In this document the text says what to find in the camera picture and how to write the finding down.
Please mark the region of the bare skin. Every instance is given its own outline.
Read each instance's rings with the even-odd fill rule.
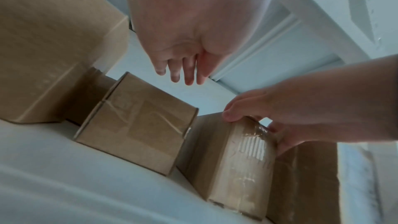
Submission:
[[[398,56],[294,77],[238,95],[223,117],[273,122],[285,131],[278,154],[304,141],[365,142],[398,139]]]
[[[203,84],[254,33],[271,0],[129,0],[134,28],[156,72]]]

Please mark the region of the white beam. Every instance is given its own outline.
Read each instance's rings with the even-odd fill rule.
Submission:
[[[385,56],[350,17],[329,0],[280,0],[346,63]]]
[[[285,19],[283,19],[278,25],[276,25],[269,32],[264,34],[256,43],[250,46],[248,49],[243,51],[238,57],[232,60],[228,65],[222,69],[218,69],[210,78],[214,81],[218,81],[223,78],[231,70],[238,67],[240,64],[244,63],[260,51],[264,50],[267,46],[271,45],[278,38],[286,34],[293,27],[298,25],[300,20],[296,18],[295,15],[290,14]]]

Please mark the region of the cardboard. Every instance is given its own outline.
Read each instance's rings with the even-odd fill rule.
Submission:
[[[106,0],[0,0],[0,119],[65,119],[92,67],[126,52],[128,18]]]
[[[66,112],[66,119],[81,126],[95,106],[104,98],[116,80],[93,68],[87,78],[87,85],[82,85],[74,102]]]
[[[200,116],[187,136],[177,167],[205,200],[263,219],[276,142],[248,117],[227,123],[221,113]]]
[[[373,161],[363,150],[305,142],[276,159],[267,218],[275,224],[380,219],[375,176]]]
[[[77,142],[168,175],[198,109],[126,73],[85,120]]]

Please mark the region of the human hand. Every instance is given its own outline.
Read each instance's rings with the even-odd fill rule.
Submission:
[[[202,84],[254,33],[270,0],[129,0],[134,29],[156,72]]]
[[[304,141],[398,139],[398,56],[294,77],[235,97],[223,117],[273,122],[278,155]]]

